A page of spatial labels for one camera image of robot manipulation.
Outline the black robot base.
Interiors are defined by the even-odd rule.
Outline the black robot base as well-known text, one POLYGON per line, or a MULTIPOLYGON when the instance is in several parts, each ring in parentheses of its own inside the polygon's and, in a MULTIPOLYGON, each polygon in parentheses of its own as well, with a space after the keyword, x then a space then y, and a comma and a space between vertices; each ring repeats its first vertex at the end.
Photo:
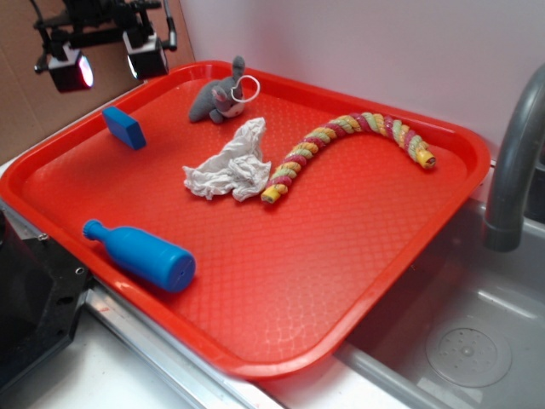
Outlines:
POLYGON ((1 391, 75 336, 89 269, 50 238, 22 239, 1 214, 1 391))

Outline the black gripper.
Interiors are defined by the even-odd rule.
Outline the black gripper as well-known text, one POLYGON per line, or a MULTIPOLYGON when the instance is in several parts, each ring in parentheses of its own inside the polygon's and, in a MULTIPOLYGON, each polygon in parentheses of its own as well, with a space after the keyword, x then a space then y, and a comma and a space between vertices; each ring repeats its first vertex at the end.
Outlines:
POLYGON ((148 12, 160 9, 159 1, 65 1, 55 16, 45 18, 34 4, 33 28, 45 47, 62 46, 60 57, 52 56, 48 72, 60 93, 91 89, 94 73, 80 49, 123 40, 133 77, 148 80, 165 76, 169 66, 162 43, 148 12))

